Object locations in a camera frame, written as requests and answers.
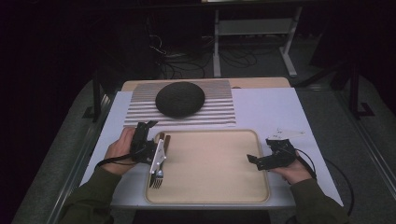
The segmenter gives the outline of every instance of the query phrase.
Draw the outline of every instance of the green sleeve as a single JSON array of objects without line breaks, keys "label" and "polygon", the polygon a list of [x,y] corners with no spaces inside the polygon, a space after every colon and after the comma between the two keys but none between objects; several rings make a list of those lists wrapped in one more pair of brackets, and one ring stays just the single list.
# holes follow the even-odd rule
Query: green sleeve
[{"label": "green sleeve", "polygon": [[292,185],[291,192],[296,202],[298,223],[350,223],[344,208],[326,196],[315,179],[307,179]]},{"label": "green sleeve", "polygon": [[120,175],[98,167],[90,180],[66,199],[59,223],[112,223],[109,206],[120,180]]}]

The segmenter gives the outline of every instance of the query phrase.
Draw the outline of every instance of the black and white striped mat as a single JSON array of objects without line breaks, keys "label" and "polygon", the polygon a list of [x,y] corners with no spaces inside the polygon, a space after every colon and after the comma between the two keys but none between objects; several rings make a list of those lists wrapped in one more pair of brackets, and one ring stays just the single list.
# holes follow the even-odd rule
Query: black and white striped mat
[{"label": "black and white striped mat", "polygon": [[136,126],[137,122],[150,120],[159,121],[156,127],[234,127],[236,125],[233,96],[228,80],[191,81],[191,83],[201,87],[205,93],[205,103],[194,115],[183,119],[166,117],[158,111],[155,98],[163,87],[171,83],[144,83],[138,84],[134,89],[124,126]]}]

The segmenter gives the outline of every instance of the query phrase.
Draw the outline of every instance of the fork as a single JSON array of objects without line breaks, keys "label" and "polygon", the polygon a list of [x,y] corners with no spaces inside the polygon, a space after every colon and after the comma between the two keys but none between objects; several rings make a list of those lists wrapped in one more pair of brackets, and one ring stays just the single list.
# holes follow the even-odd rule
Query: fork
[{"label": "fork", "polygon": [[[165,155],[166,155],[166,149],[168,149],[170,138],[171,138],[170,135],[166,135],[165,140],[164,140],[163,151],[165,152]],[[164,163],[164,161],[161,163],[160,169],[158,170],[158,172],[155,173],[154,183],[152,185],[152,187],[154,189],[158,189],[161,186],[161,184],[163,183],[163,163]]]}]

